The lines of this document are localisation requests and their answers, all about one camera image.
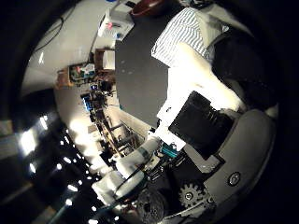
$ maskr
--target wire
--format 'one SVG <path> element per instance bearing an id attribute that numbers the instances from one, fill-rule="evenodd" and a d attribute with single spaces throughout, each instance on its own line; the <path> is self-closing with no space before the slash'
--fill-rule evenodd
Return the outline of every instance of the wire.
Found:
<path id="1" fill-rule="evenodd" d="M 60 25 L 60 28 L 59 28 L 59 30 L 56 32 L 56 34 L 49 40 L 49 41 L 47 41 L 47 43 L 46 44 L 44 44 L 43 46 L 41 46 L 41 47 L 39 47 L 38 49 L 36 49 L 35 51 L 34 51 L 34 53 L 36 53 L 36 52 L 38 52 L 39 50 L 41 50 L 41 49 L 43 49 L 43 48 L 45 48 L 59 33 L 60 33 L 60 31 L 62 30 L 62 28 L 63 28 L 63 26 L 64 26 L 64 19 L 63 18 L 60 18 L 61 19 L 61 25 Z"/>
<path id="2" fill-rule="evenodd" d="M 114 190 L 114 195 L 116 192 L 126 183 L 128 182 L 129 179 L 131 179 L 133 176 L 135 176 L 139 171 L 141 171 L 141 167 L 138 167 L 138 169 L 134 170 L 128 178 L 126 178 L 115 190 Z"/>
<path id="3" fill-rule="evenodd" d="M 95 43 L 96 37 L 97 37 L 97 30 L 96 30 L 96 32 L 95 32 L 95 35 L 94 35 L 94 37 L 93 37 L 93 42 L 92 42 L 92 45 L 91 45 L 90 51 L 88 52 L 88 56 L 87 56 L 86 63 L 88 63 L 88 62 L 89 62 L 89 60 L 90 60 L 90 55 L 91 55 L 91 53 L 92 53 L 92 51 L 93 51 L 93 46 L 94 46 L 94 43 Z"/>
<path id="4" fill-rule="evenodd" d="M 72 7 L 72 9 L 70 10 L 70 12 L 67 14 L 67 16 L 66 16 L 65 18 L 61 17 L 61 18 L 63 18 L 64 22 L 66 22 L 67 19 L 73 14 L 73 12 L 74 12 L 74 10 L 75 10 L 75 7 L 76 7 L 76 5 L 74 5 L 74 6 Z M 60 27 L 60 26 L 61 26 L 61 23 L 60 23 L 59 25 L 53 27 L 53 28 L 50 29 L 49 31 L 47 31 L 47 32 L 44 34 L 44 36 L 46 36 L 46 35 L 52 33 L 54 30 L 56 30 L 56 29 L 57 29 L 58 27 Z"/>
<path id="5" fill-rule="evenodd" d="M 65 19 L 63 17 L 60 18 L 60 23 L 59 25 L 53 27 L 51 30 L 47 31 L 45 34 L 44 34 L 44 37 L 46 37 L 47 35 L 49 35 L 50 33 L 52 33 L 54 30 L 56 30 L 58 27 L 59 27 L 59 30 L 56 32 L 56 34 L 49 40 L 47 41 L 46 44 L 42 45 L 41 47 L 37 48 L 33 54 L 35 54 L 36 52 L 38 52 L 39 50 L 45 48 L 62 30 L 63 26 L 64 26 L 64 23 L 67 21 L 67 19 L 72 15 L 72 13 L 74 12 L 75 10 L 75 7 L 76 5 L 74 5 L 72 7 L 72 9 L 70 10 L 70 12 L 67 14 L 67 16 L 65 17 Z"/>

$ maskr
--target table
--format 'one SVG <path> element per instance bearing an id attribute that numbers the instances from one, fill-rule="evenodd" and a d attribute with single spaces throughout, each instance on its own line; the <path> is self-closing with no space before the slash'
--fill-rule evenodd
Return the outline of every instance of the table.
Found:
<path id="1" fill-rule="evenodd" d="M 168 22 L 182 6 L 172 1 L 158 18 L 134 18 L 135 27 L 115 47 L 116 85 L 121 108 L 156 127 L 160 107 L 166 99 L 168 67 L 150 55 L 151 48 Z"/>

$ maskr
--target striped shirt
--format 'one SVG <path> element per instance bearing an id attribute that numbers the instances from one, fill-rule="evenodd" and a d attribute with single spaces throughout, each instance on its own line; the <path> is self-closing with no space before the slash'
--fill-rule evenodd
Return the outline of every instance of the striped shirt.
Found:
<path id="1" fill-rule="evenodd" d="M 166 26 L 151 49 L 151 56 L 169 67 L 175 66 L 176 46 L 184 42 L 202 56 L 205 55 L 203 37 L 196 19 L 197 9 L 186 7 Z"/>

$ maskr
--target fluorescent light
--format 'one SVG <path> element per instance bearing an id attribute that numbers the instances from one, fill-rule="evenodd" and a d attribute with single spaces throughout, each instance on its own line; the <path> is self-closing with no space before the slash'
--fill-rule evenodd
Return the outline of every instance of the fluorescent light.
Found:
<path id="1" fill-rule="evenodd" d="M 24 132 L 21 135 L 21 147 L 24 156 L 27 156 L 30 152 L 36 149 L 36 140 L 32 130 Z"/>
<path id="2" fill-rule="evenodd" d="M 57 165 L 56 165 L 56 166 L 57 166 L 57 169 L 58 169 L 58 170 L 61 170 L 61 169 L 63 169 L 63 166 L 62 166 L 60 163 L 57 163 Z"/>
<path id="3" fill-rule="evenodd" d="M 73 202 L 70 199 L 66 199 L 65 204 L 68 206 L 72 206 Z"/>
<path id="4" fill-rule="evenodd" d="M 41 52 L 39 59 L 38 59 L 39 63 L 44 63 L 44 51 Z"/>
<path id="5" fill-rule="evenodd" d="M 68 138 L 66 136 L 64 137 L 64 139 L 65 139 L 65 142 L 67 142 L 67 144 L 69 144 Z"/>
<path id="6" fill-rule="evenodd" d="M 34 167 L 34 165 L 32 163 L 30 163 L 29 166 L 30 166 L 31 172 L 36 173 L 36 168 Z"/>
<path id="7" fill-rule="evenodd" d="M 47 129 L 48 129 L 48 125 L 47 125 L 47 123 L 46 123 L 44 117 L 39 118 L 39 121 L 40 121 L 40 123 L 41 123 L 41 126 L 43 126 L 43 128 L 44 128 L 45 130 L 47 130 Z"/>
<path id="8" fill-rule="evenodd" d="M 78 189 L 76 187 L 74 187 L 73 185 L 67 185 L 67 188 L 74 191 L 74 192 L 78 191 Z"/>
<path id="9" fill-rule="evenodd" d="M 89 219 L 88 220 L 88 224 L 98 224 L 98 220 L 94 220 L 94 219 Z"/>
<path id="10" fill-rule="evenodd" d="M 67 157 L 64 157 L 64 161 L 66 161 L 67 163 L 71 163 L 72 161 L 70 159 L 68 159 Z"/>

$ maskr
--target metal gear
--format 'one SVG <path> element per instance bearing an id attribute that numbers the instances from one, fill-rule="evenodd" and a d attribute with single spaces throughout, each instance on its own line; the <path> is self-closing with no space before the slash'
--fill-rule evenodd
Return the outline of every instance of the metal gear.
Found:
<path id="1" fill-rule="evenodd" d="M 202 199 L 203 191 L 201 191 L 199 187 L 193 183 L 189 184 L 189 186 L 185 184 L 180 189 L 179 201 L 185 208 L 196 205 Z"/>

